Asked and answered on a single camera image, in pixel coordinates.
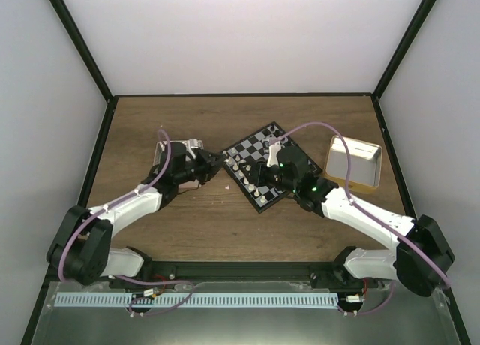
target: gray floor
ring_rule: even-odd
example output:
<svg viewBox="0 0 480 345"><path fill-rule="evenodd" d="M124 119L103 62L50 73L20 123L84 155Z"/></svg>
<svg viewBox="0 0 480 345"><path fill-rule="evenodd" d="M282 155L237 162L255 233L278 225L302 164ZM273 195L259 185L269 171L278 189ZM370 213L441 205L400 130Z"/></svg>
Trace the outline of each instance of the gray floor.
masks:
<svg viewBox="0 0 480 345"><path fill-rule="evenodd" d="M356 318L336 310L209 308L131 319L123 308L52 307L55 292L33 344L458 344L441 296L421 298L399 286L388 306ZM372 290L370 306L382 295Z"/></svg>

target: black metal frame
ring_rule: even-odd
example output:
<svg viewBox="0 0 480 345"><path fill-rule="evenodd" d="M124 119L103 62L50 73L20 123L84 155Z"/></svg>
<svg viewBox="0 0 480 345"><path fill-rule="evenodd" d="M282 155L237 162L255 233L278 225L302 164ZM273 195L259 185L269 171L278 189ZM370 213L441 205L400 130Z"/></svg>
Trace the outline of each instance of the black metal frame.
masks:
<svg viewBox="0 0 480 345"><path fill-rule="evenodd" d="M105 101L107 102L107 108L103 117L100 133L95 143L94 152L91 156L90 164L88 165L88 171L85 177L82 191L79 197L78 204L86 206L93 182L95 180L95 174L100 163L101 155L107 141L108 131L115 113L115 108L119 99L119 96L113 96L109 90L108 85L103 78L100 69L98 68L92 54L89 51L82 35L80 34L77 25L74 22L68 8L63 0L50 0L53 8L55 9L58 17L63 23L67 33L70 35L73 44L77 48L81 55L86 67L90 71L90 74L100 89ZM398 163L397 156L395 155L392 139L390 138L388 129L386 127L385 119L383 118L382 110L380 108L379 99L382 97L383 92L386 90L388 84L395 75L395 71L398 69L404 56L407 54L410 45L414 41L419 29L422 27L423 22L430 13L430 10L434 6L436 0L422 0L415 12L412 21L410 22L405 34L403 35L394 55L388 63L385 72L383 73L377 87L373 94L371 93L306 93L306 94L180 94L180 95L167 95L167 94L142 94L142 95L122 95L122 96L371 96L373 102L373 108L376 113L379 126L382 128L383 140L385 142L388 157L391 162L391 166L394 171L394 177L397 182L398 189L400 191L400 198L403 203L405 213L409 216L415 217L415 211L413 208L412 200L408 194L407 186L402 176L400 165ZM178 278L190 278L196 280L259 280L267 281L278 278L284 280L296 280L296 281L311 281L312 274L315 272L321 272L322 269L329 269L332 266L331 262L155 262L154 266L159 272L174 272ZM40 289L40 293L37 298L37 303L32 312L30 321L22 339L22 344L30 344L35 333L35 327L40 316L41 308L44 303L45 296L50 281L57 281L55 269L49 268L46 273L45 280ZM461 319L460 311L453 296L451 289L444 291L445 295L449 299L448 309L452 319L454 320L457 334L462 344L471 344L468 338L467 330L465 329L463 320Z"/></svg>

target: chessboard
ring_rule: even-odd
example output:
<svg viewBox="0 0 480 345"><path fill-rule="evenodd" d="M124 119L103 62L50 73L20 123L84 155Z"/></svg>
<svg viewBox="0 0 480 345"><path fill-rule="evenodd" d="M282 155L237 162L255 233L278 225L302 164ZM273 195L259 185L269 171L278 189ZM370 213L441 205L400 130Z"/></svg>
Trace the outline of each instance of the chessboard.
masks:
<svg viewBox="0 0 480 345"><path fill-rule="evenodd" d="M259 213L269 209L289 193L270 186L257 188L248 182L239 165L250 163L251 161L258 161L262 158L267 161L269 159L269 140L281 137L285 133L284 129L276 122L272 122L223 151L228 157L223 167L235 180L245 197L247 197L248 201L250 201ZM289 136L282 139L281 146L282 148L285 146L299 147ZM310 157L308 157L308 164L315 175L322 172L320 167L316 165Z"/></svg>

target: brown wooden tabletop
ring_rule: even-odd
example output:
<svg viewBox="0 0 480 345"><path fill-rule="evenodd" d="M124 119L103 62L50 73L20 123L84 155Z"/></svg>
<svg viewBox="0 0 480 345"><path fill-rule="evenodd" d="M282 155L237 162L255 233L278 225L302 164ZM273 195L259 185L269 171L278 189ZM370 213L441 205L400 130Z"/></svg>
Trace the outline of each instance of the brown wooden tabletop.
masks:
<svg viewBox="0 0 480 345"><path fill-rule="evenodd" d="M286 131L305 122L327 122L346 137L385 149L369 97L122 97L88 205L113 200L146 177L160 127L172 140L200 139L205 149L219 152L272 121ZM310 127L292 138L323 168L332 136ZM378 190L359 196L404 213L386 151ZM223 169L204 187L123 229L112 246L126 245L156 260L229 261L330 261L348 245L382 247L351 227L307 213L290 199L258 214Z"/></svg>

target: gray wall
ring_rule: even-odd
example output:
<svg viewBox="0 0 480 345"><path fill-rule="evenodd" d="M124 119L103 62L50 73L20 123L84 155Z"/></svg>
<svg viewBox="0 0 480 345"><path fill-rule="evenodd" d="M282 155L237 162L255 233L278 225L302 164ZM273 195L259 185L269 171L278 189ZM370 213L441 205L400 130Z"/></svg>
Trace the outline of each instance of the gray wall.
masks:
<svg viewBox="0 0 480 345"><path fill-rule="evenodd" d="M480 343L480 0L438 0L382 110L417 214L434 216L457 257L448 273Z"/></svg>
<svg viewBox="0 0 480 345"><path fill-rule="evenodd" d="M420 1L65 0L114 94L372 92Z"/></svg>
<svg viewBox="0 0 480 345"><path fill-rule="evenodd" d="M105 103L48 0L0 0L0 343L19 344Z"/></svg>

